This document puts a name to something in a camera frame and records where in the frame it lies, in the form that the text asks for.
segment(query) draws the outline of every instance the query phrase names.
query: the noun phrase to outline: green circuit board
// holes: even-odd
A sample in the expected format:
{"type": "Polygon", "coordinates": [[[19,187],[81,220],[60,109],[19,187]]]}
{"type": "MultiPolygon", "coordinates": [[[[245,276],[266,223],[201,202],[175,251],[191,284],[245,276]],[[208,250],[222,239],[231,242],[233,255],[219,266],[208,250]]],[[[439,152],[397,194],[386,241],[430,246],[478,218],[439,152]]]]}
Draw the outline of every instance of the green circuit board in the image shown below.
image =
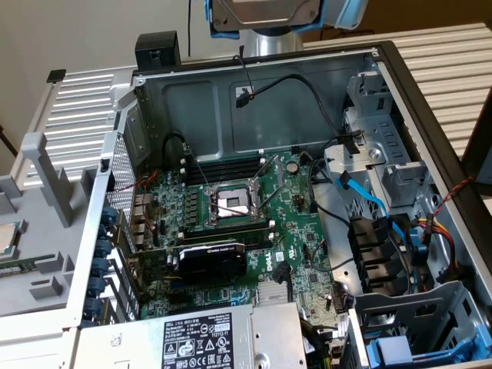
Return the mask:
{"type": "MultiPolygon", "coordinates": [[[[271,246],[255,251],[248,251],[248,272],[237,278],[233,284],[229,281],[214,284],[186,284],[176,277],[163,277],[162,265],[165,265],[166,254],[169,250],[189,247],[179,245],[178,233],[180,226],[187,230],[202,231],[209,228],[206,221],[209,218],[209,197],[204,194],[204,185],[184,187],[176,173],[166,172],[158,176],[158,186],[148,189],[149,193],[158,199],[152,221],[164,220],[166,229],[159,234],[158,243],[147,236],[142,251],[139,252],[141,263],[146,270],[148,280],[148,302],[141,309],[141,318],[161,317],[180,309],[204,307],[210,305],[261,304],[258,301],[258,284],[272,280],[272,272],[277,265],[286,260],[294,269],[293,298],[298,303],[300,311],[312,324],[333,324],[336,314],[331,307],[326,308],[326,298],[331,293],[331,275],[315,271],[311,263],[323,268],[329,268],[329,261],[320,250],[313,261],[305,259],[303,245],[309,253],[323,240],[318,212],[310,212],[308,192],[308,167],[301,166],[299,155],[289,151],[269,153],[263,158],[268,160],[272,155],[278,155],[281,168],[271,164],[270,168],[260,177],[261,200],[273,193],[278,186],[278,170],[283,171],[283,187],[264,209],[264,218],[250,221],[247,217],[237,217],[221,222],[255,223],[265,219],[275,222],[274,238],[271,246]],[[295,162],[298,172],[288,174],[286,165],[295,162]],[[299,205],[298,199],[304,199],[299,205]]],[[[247,231],[224,234],[207,238],[207,242],[230,241],[246,242],[253,239],[261,244],[268,242],[271,230],[247,231]]]]}

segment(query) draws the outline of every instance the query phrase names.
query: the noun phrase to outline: power supply label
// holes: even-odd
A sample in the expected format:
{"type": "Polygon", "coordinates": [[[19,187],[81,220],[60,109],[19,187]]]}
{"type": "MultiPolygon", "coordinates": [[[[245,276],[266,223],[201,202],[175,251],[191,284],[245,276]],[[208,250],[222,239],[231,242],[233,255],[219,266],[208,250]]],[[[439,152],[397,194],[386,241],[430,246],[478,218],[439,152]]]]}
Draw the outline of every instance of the power supply label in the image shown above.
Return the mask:
{"type": "Polygon", "coordinates": [[[162,369],[234,369],[232,314],[164,324],[162,369]]]}

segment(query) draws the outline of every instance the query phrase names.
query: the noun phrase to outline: motherboard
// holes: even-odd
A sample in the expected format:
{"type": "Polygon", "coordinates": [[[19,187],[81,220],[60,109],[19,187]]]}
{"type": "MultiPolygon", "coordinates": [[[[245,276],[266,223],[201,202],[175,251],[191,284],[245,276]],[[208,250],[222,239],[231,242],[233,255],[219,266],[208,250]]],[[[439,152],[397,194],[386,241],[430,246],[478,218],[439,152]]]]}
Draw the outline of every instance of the motherboard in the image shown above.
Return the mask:
{"type": "MultiPolygon", "coordinates": [[[[336,321],[331,273],[313,268],[330,265],[319,214],[310,206],[308,167],[290,151],[265,154],[255,162],[259,175],[246,180],[189,184],[193,178],[186,178],[185,171],[160,171],[137,196],[132,227],[140,251],[133,260],[138,259],[147,288],[142,319],[269,304],[272,298],[287,302],[288,284],[274,280],[275,271],[287,263],[291,299],[301,316],[312,324],[336,321]],[[183,275],[186,251],[215,245],[244,248],[238,267],[244,270],[231,278],[213,278],[210,271],[191,280],[183,275]]],[[[198,179],[207,177],[200,173],[198,179]]],[[[198,266],[190,262],[194,272],[198,266]]]]}

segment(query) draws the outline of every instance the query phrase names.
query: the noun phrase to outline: motherboard label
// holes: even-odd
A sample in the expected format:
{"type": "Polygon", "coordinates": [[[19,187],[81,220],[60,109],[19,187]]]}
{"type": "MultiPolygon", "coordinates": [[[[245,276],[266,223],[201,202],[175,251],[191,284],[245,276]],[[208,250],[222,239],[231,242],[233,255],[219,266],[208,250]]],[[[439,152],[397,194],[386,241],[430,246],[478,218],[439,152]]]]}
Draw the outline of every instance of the motherboard label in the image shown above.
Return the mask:
{"type": "Polygon", "coordinates": [[[232,314],[164,324],[162,369],[233,369],[232,314]]]}

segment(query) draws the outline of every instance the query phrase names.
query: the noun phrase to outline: white wall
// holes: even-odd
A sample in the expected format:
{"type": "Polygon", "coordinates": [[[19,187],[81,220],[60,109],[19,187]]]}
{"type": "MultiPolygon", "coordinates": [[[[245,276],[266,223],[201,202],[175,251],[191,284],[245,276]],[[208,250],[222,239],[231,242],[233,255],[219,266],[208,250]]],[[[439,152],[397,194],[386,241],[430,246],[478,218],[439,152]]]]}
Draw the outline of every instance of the white wall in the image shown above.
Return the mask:
{"type": "MultiPolygon", "coordinates": [[[[213,40],[202,0],[191,11],[191,57],[238,49],[213,40]]],[[[187,57],[188,0],[2,0],[0,10],[0,125],[19,148],[52,69],[84,71],[135,64],[141,33],[178,31],[187,57]]],[[[13,157],[0,143],[0,175],[13,157]]]]}

